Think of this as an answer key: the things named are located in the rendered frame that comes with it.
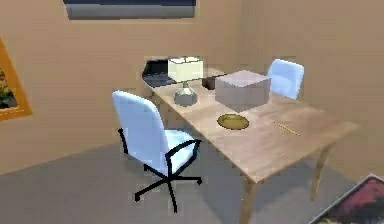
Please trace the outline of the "white swivel office chair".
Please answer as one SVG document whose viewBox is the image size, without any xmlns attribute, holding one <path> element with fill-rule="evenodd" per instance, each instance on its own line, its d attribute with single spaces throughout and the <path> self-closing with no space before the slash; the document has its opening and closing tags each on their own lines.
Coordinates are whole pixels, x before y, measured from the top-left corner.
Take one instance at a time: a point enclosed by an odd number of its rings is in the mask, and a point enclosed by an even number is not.
<svg viewBox="0 0 384 224">
<path fill-rule="evenodd" d="M 123 152 L 143 164 L 160 180 L 136 192 L 134 200 L 150 190 L 166 184 L 173 211 L 178 211 L 173 181 L 191 180 L 202 183 L 201 177 L 181 176 L 181 173 L 197 158 L 200 139 L 185 131 L 166 129 L 157 107 L 148 99 L 117 90 L 112 93 L 114 108 L 119 119 L 118 129 Z"/>
</svg>

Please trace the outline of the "grey box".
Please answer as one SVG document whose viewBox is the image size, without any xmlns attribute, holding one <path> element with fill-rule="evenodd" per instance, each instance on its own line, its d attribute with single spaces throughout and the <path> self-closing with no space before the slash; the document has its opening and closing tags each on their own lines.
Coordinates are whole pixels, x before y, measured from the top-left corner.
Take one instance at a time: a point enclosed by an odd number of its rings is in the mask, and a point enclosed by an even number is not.
<svg viewBox="0 0 384 224">
<path fill-rule="evenodd" d="M 234 110 L 247 110 L 269 100 L 271 79 L 247 70 L 215 79 L 215 99 Z"/>
</svg>

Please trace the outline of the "black laptop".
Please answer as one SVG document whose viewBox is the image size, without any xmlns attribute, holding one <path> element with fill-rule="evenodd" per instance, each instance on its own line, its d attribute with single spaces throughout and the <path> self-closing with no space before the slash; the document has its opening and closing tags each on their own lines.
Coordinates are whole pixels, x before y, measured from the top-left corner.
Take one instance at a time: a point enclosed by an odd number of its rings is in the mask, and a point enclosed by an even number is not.
<svg viewBox="0 0 384 224">
<path fill-rule="evenodd" d="M 175 84 L 175 81 L 168 76 L 168 60 L 148 60 L 142 72 L 143 81 L 150 87 L 161 87 Z"/>
</svg>

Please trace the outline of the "orange framed picture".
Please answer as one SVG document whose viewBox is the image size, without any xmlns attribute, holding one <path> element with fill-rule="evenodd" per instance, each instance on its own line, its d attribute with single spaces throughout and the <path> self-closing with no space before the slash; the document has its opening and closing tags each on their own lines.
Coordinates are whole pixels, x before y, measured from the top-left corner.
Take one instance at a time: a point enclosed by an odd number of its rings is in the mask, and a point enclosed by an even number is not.
<svg viewBox="0 0 384 224">
<path fill-rule="evenodd" d="M 0 38 L 0 121 L 31 114 L 24 89 Z"/>
</svg>

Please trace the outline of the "light wooden table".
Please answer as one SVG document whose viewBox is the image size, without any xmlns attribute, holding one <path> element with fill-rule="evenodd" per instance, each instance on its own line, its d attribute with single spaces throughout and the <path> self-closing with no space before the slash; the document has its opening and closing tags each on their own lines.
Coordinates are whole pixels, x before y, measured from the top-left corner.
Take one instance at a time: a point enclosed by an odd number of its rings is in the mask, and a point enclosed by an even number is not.
<svg viewBox="0 0 384 224">
<path fill-rule="evenodd" d="M 224 75 L 227 74 L 212 68 L 204 74 L 205 77 L 215 78 Z M 256 189 L 265 180 L 318 152 L 320 157 L 311 191 L 311 196 L 315 197 L 332 145 L 358 128 L 353 122 L 340 120 L 321 109 L 273 92 L 269 92 L 269 100 L 264 105 L 234 110 L 219 103 L 215 99 L 215 89 L 205 89 L 199 79 L 189 82 L 198 96 L 197 103 L 183 107 L 174 102 L 174 92 L 180 86 L 180 83 L 175 82 L 151 88 L 158 98 L 241 171 L 244 176 L 244 193 L 236 224 L 249 224 Z M 225 129 L 217 123 L 223 114 L 239 114 L 249 121 L 249 126 L 242 130 Z M 274 121 L 301 136 L 287 132 L 274 124 Z"/>
</svg>

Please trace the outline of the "olive green plate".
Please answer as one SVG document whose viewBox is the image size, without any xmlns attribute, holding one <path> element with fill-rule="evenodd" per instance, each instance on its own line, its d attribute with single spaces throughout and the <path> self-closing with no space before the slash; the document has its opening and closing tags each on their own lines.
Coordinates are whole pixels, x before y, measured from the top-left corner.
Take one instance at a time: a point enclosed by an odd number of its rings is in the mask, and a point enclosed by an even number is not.
<svg viewBox="0 0 384 224">
<path fill-rule="evenodd" d="M 239 114 L 223 114 L 217 119 L 217 123 L 230 130 L 242 130 L 249 126 L 249 121 Z"/>
</svg>

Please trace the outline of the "white shade table lamp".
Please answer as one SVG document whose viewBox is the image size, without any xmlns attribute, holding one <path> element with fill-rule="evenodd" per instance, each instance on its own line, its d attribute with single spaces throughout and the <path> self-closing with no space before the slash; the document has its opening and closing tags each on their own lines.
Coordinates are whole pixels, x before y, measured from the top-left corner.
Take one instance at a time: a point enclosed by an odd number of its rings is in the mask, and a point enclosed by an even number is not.
<svg viewBox="0 0 384 224">
<path fill-rule="evenodd" d="M 182 56 L 168 59 L 168 76 L 182 87 L 177 89 L 174 102 L 180 106 L 191 106 L 197 102 L 197 94 L 189 86 L 189 81 L 201 79 L 204 74 L 204 62 L 194 56 Z"/>
</svg>

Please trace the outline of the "yellow pencil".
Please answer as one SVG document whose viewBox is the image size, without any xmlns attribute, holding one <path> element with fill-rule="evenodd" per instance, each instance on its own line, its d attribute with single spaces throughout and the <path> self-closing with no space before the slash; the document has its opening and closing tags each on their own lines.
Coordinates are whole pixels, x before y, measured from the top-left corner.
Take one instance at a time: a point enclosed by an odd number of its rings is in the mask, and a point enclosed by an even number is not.
<svg viewBox="0 0 384 224">
<path fill-rule="evenodd" d="M 284 126 L 284 125 L 282 125 L 282 124 L 280 124 L 280 123 L 278 123 L 278 122 L 276 122 L 276 121 L 274 121 L 273 123 L 276 124 L 277 126 L 279 126 L 280 128 L 286 130 L 286 131 L 289 132 L 289 133 L 292 133 L 292 134 L 294 134 L 294 135 L 296 135 L 296 136 L 301 136 L 301 135 L 300 135 L 299 133 L 297 133 L 296 131 L 294 131 L 294 130 L 292 130 L 292 129 L 290 129 L 290 128 L 288 128 L 288 127 L 286 127 L 286 126 Z"/>
</svg>

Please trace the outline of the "small black box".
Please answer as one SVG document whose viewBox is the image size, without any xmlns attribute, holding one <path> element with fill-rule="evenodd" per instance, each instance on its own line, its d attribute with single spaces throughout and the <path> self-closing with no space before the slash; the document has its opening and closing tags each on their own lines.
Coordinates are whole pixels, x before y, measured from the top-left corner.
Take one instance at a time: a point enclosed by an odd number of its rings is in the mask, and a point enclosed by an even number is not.
<svg viewBox="0 0 384 224">
<path fill-rule="evenodd" d="M 215 89 L 215 77 L 206 77 L 202 79 L 202 86 L 208 90 Z"/>
</svg>

